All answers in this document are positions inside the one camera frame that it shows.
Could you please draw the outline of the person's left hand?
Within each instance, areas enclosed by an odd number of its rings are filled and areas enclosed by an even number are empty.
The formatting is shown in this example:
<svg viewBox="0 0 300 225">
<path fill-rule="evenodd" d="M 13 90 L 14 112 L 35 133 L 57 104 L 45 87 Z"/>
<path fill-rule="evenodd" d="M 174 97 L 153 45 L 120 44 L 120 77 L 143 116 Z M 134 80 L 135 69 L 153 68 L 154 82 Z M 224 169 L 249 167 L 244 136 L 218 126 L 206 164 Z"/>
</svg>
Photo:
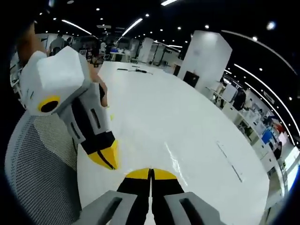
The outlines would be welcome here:
<svg viewBox="0 0 300 225">
<path fill-rule="evenodd" d="M 104 83 L 104 81 L 98 76 L 96 68 L 94 68 L 91 65 L 91 67 L 89 67 L 89 69 L 90 69 L 91 80 L 94 83 L 98 83 L 100 85 L 100 87 L 101 87 L 101 91 L 100 91 L 100 102 L 101 102 L 101 105 L 103 107 L 107 107 L 108 106 L 108 103 L 107 103 L 107 86 Z"/>
</svg>

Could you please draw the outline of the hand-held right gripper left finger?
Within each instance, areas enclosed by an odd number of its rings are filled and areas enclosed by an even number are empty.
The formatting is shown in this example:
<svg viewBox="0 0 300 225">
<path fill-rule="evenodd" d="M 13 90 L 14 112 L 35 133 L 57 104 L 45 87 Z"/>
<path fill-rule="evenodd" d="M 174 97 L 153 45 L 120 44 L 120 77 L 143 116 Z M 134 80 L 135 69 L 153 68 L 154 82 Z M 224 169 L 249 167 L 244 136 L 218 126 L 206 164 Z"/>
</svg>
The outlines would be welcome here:
<svg viewBox="0 0 300 225">
<path fill-rule="evenodd" d="M 149 210 L 151 169 L 130 172 L 116 191 L 109 190 L 83 210 L 79 224 L 143 225 Z"/>
</svg>

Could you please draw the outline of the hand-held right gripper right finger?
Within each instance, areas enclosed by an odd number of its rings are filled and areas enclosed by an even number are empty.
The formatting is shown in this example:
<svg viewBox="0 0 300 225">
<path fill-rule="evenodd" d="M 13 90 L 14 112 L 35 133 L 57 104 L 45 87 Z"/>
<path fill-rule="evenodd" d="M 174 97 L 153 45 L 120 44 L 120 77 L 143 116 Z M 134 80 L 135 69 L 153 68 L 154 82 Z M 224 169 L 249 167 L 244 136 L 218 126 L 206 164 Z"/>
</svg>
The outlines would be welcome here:
<svg viewBox="0 0 300 225">
<path fill-rule="evenodd" d="M 217 209 L 193 192 L 185 192 L 177 177 L 151 170 L 152 213 L 157 225 L 223 225 Z"/>
</svg>

